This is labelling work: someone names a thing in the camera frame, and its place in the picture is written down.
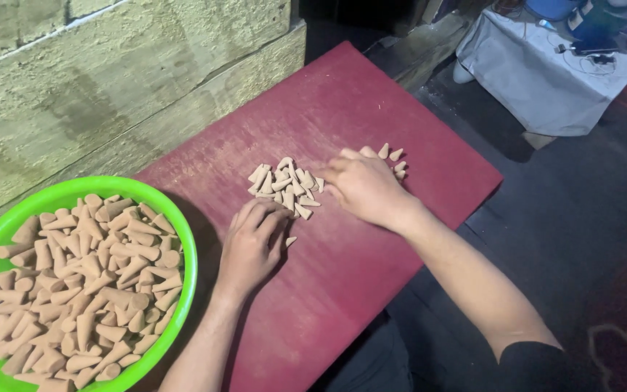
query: white tablecloth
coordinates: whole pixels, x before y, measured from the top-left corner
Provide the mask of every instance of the white tablecloth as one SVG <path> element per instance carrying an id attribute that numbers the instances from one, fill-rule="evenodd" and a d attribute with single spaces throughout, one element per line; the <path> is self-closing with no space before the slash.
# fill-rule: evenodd
<path id="1" fill-rule="evenodd" d="M 627 54 L 615 54 L 612 75 L 589 75 L 582 68 L 602 74 L 613 67 L 598 69 L 570 52 L 557 54 L 554 47 L 560 43 L 569 47 L 571 42 L 533 22 L 512 20 L 486 8 L 456 55 L 528 132 L 586 135 L 627 85 Z"/>

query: person's left hand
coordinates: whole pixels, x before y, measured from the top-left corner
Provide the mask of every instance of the person's left hand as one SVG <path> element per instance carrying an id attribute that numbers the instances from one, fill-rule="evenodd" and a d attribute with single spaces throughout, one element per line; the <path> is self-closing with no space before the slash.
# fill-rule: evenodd
<path id="1" fill-rule="evenodd" d="M 242 303 L 282 254 L 292 211 L 270 199 L 249 201 L 231 220 L 214 292 Z"/>

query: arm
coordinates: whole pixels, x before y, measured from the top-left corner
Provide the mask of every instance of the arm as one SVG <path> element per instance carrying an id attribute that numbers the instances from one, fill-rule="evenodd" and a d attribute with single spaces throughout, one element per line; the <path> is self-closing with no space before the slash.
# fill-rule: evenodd
<path id="1" fill-rule="evenodd" d="M 274 201 L 255 199 L 234 215 L 207 311 L 159 392 L 222 389 L 224 366 L 243 304 L 278 263 L 291 214 Z"/>
<path id="2" fill-rule="evenodd" d="M 488 341 L 497 360 L 512 343 L 561 348 L 521 291 L 483 254 L 444 226 L 396 181 L 370 147 L 344 149 L 324 178 L 344 209 L 403 236 L 449 297 Z"/>

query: black sleeve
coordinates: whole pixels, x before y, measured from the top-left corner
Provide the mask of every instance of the black sleeve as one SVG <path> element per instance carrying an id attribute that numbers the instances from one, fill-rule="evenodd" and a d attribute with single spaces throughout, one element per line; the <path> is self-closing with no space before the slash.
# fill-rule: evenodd
<path id="1" fill-rule="evenodd" d="M 563 350 L 538 342 L 510 344 L 500 357 L 500 390 L 509 392 L 591 391 Z"/>

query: table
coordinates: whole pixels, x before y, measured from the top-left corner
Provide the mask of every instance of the table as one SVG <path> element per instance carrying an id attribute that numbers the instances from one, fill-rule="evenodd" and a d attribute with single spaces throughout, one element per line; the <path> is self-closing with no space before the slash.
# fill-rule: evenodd
<path id="1" fill-rule="evenodd" d="M 571 41 L 534 24 L 526 11 L 512 20 L 486 8 L 456 55 L 527 132 L 586 135 L 627 85 L 627 54 L 615 54 L 612 75 L 592 75 L 612 68 L 603 72 L 570 52 L 557 54 L 559 44 Z"/>
<path id="2" fill-rule="evenodd" d="M 405 186 L 449 227 L 501 182 L 495 168 L 349 42 L 135 178 L 165 192 L 186 215 L 204 287 L 232 215 L 252 198 L 247 177 L 256 166 L 291 156 L 301 167 L 322 167 L 343 147 L 385 142 L 405 149 Z M 401 238 L 353 218 L 330 194 L 316 199 L 323 206 L 309 221 L 294 222 L 291 235 L 299 239 L 247 307 L 227 366 L 230 391 L 305 391 L 422 265 Z M 198 289 L 196 299 L 207 295 Z"/>

